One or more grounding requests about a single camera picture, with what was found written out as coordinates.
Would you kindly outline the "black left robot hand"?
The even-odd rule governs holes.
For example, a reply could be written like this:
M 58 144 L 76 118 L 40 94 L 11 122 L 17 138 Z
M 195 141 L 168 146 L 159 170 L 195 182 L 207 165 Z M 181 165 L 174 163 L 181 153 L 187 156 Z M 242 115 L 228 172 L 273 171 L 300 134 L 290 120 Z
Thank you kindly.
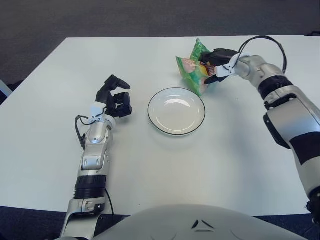
M 130 90 L 131 87 L 124 80 L 111 75 L 96 94 L 95 101 L 105 104 L 103 113 L 113 118 L 123 118 L 132 114 L 132 106 L 129 92 L 121 92 L 112 95 L 111 91 L 121 88 Z

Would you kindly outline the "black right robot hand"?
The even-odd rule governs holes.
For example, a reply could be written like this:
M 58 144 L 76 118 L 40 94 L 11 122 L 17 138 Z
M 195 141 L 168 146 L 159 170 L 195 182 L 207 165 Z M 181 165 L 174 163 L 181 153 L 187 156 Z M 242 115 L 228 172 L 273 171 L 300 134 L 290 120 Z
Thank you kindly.
M 213 52 L 202 52 L 198 60 L 208 71 L 211 71 L 211 73 L 208 72 L 209 77 L 204 81 L 204 84 L 209 85 L 224 81 L 228 75 L 218 77 L 216 68 L 228 64 L 236 54 L 238 54 L 237 51 L 225 48 L 216 48 Z

